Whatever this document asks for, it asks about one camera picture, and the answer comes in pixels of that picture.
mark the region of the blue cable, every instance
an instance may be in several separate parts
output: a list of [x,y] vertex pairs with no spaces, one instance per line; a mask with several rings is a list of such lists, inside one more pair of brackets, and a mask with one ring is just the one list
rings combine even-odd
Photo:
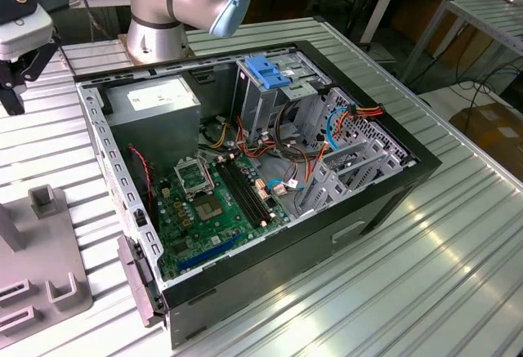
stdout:
[[[269,182],[267,183],[267,188],[268,188],[269,190],[272,190],[272,186],[273,186],[274,184],[279,184],[279,183],[281,183],[281,184],[283,184],[283,185],[289,187],[289,185],[288,185],[287,183],[284,183],[283,181],[278,180],[278,179],[274,179],[274,180],[271,180],[271,181],[269,181]],[[295,189],[295,190],[303,190],[304,188],[305,188],[305,187],[296,187],[296,188],[294,188],[294,189]]]
[[337,108],[335,110],[333,110],[333,112],[329,115],[329,118],[327,118],[327,127],[326,127],[326,131],[327,131],[327,139],[329,140],[329,143],[330,145],[333,147],[333,149],[337,150],[338,147],[336,145],[336,143],[334,142],[334,139],[333,139],[333,136],[330,132],[330,121],[332,120],[333,116],[337,113],[337,112],[345,112],[346,111],[346,108]]

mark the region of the metal slat table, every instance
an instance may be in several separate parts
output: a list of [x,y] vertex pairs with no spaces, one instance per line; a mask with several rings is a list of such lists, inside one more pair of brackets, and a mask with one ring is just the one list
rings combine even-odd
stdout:
[[500,57],[504,49],[503,46],[513,50],[518,55],[523,55],[523,6],[518,6],[506,0],[444,0],[423,32],[416,47],[410,53],[405,71],[401,75],[402,82],[405,82],[409,77],[420,55],[448,12],[455,14],[458,19],[438,47],[435,56],[445,50],[465,22],[502,44],[494,54],[492,59],[494,63]]
[[[188,341],[177,355],[517,355],[519,181],[327,23],[287,20],[242,26],[232,38],[192,32],[189,39],[200,56],[309,40],[443,164],[379,230]],[[130,65],[118,41],[65,51],[79,73]],[[94,304],[2,350],[2,357],[170,355],[162,327],[141,324],[116,254],[121,227],[71,73],[58,55],[24,98],[25,115],[0,118],[0,201],[43,183],[65,190]]]

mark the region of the blue drive bracket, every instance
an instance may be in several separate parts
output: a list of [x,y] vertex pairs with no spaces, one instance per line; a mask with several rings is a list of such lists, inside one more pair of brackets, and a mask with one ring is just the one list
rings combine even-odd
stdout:
[[264,56],[247,57],[245,63],[256,78],[263,83],[265,89],[274,89],[291,83],[291,80],[283,76],[276,66]]

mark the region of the gray robot arm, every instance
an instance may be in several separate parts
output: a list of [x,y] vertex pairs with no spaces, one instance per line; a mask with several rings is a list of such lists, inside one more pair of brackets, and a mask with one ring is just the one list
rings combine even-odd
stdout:
[[250,0],[131,0],[127,49],[141,63],[187,56],[183,24],[230,36],[241,24]]

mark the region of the black bracket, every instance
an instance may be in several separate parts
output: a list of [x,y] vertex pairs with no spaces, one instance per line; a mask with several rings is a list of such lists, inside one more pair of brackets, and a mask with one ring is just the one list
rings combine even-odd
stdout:
[[59,42],[60,39],[53,36],[47,44],[25,53],[16,62],[0,60],[0,102],[8,114],[25,112],[24,102],[13,89],[26,81],[34,82],[38,79],[58,49]]

